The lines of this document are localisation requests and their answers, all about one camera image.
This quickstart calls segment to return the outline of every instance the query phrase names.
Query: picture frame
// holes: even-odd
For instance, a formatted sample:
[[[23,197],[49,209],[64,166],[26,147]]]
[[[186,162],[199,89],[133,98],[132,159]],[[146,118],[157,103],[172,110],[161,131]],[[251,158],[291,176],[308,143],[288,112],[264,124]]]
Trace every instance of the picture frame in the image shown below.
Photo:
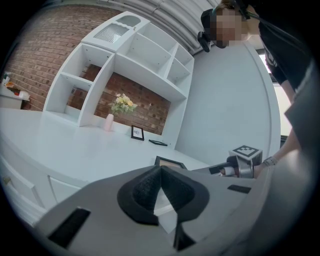
[[[177,168],[187,170],[187,167],[182,162],[177,162],[177,161],[173,161],[170,159],[166,159],[166,158],[158,156],[158,155],[155,158],[154,165],[155,166],[177,167]]]
[[[165,147],[168,146],[168,144],[165,144],[165,143],[163,143],[163,142],[161,142],[161,141],[152,140],[152,139],[149,139],[149,141],[150,141],[151,143],[155,144],[155,145],[165,146]]]
[[[135,125],[131,126],[131,138],[139,141],[145,140],[144,129]]]

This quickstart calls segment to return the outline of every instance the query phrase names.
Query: black shirt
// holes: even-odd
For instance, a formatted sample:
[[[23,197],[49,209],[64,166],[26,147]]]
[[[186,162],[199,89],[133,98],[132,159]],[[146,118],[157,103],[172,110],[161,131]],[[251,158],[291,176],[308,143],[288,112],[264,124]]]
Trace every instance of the black shirt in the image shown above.
[[[302,42],[302,45],[300,45],[285,35],[276,32],[284,38],[283,40],[275,35],[273,30],[270,31],[261,21],[259,23],[260,37],[265,48],[267,66],[280,85],[288,80],[293,90],[296,90],[304,78],[311,60],[311,54],[306,45],[303,44],[303,38],[295,27],[297,25],[295,22],[297,19],[295,18],[297,17],[294,17],[286,6],[282,8],[279,2],[272,3],[272,1],[267,1],[266,3],[268,4],[261,4],[261,2],[259,1],[258,4],[253,6],[259,17]]]

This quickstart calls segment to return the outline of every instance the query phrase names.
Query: cabinet drawer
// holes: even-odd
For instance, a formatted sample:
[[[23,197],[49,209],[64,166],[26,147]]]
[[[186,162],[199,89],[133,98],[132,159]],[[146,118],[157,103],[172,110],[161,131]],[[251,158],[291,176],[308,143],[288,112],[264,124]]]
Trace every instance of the cabinet drawer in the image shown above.
[[[52,177],[50,177],[50,182],[53,194],[55,195],[55,199],[58,203],[62,202],[81,189],[81,187],[70,185]]]
[[[36,190],[36,186],[22,177],[2,156],[0,156],[1,178],[10,178],[14,189],[34,204],[44,207]]]
[[[0,156],[2,159],[21,177],[35,185],[37,195],[44,208],[51,209],[57,204],[57,201],[50,187],[49,176],[43,170],[33,166],[29,159],[23,158],[20,153],[0,138]]]
[[[11,181],[7,184],[2,182],[2,185],[15,213],[33,227],[35,222],[37,222],[46,213],[46,209],[36,205],[18,193],[18,191],[13,187]]]

